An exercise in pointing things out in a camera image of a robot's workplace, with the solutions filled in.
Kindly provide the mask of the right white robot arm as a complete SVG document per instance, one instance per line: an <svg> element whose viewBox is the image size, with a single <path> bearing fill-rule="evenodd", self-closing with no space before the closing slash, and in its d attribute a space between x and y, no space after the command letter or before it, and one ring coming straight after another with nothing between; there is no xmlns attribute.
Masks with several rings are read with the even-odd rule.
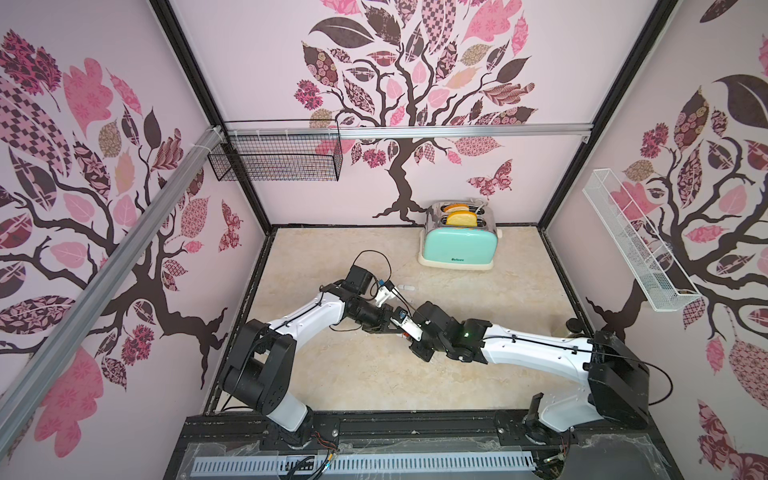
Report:
<svg viewBox="0 0 768 480"><path fill-rule="evenodd" d="M514 365L571 381L569 390L532 398L529 421L551 431L597 420L635 430L650 423L649 365L614 334L551 337L481 319L459 322L431 302L412 313L398 309L392 323L411 337L412 352L426 362L443 352L462 363Z"/></svg>

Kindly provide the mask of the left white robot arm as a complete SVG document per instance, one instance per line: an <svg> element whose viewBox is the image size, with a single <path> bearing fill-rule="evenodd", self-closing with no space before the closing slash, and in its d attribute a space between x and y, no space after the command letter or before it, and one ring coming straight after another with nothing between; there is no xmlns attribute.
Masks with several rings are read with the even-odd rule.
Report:
<svg viewBox="0 0 768 480"><path fill-rule="evenodd" d="M310 427L310 407L290 394L296 353L321 331L350 318L374 332L389 326L394 310L386 302L397 293L387 280L376 282L376 295L365 296L373 274L352 266L347 277L322 286L297 311L271 322L253 319L236 336L219 385L223 392L297 433Z"/></svg>

